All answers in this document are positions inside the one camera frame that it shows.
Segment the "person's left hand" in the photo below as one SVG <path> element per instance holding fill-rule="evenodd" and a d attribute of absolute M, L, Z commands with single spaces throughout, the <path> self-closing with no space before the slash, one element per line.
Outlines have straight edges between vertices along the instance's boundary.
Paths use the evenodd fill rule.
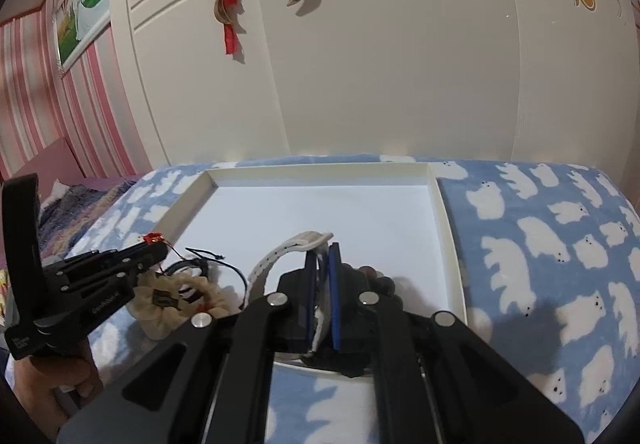
<path fill-rule="evenodd" d="M 80 395 L 81 406 L 103 391 L 104 385 L 87 339 L 78 343 L 71 358 L 25 357 L 14 363 L 14 394 L 51 442 L 70 419 L 54 394 L 61 386 L 75 389 Z"/>

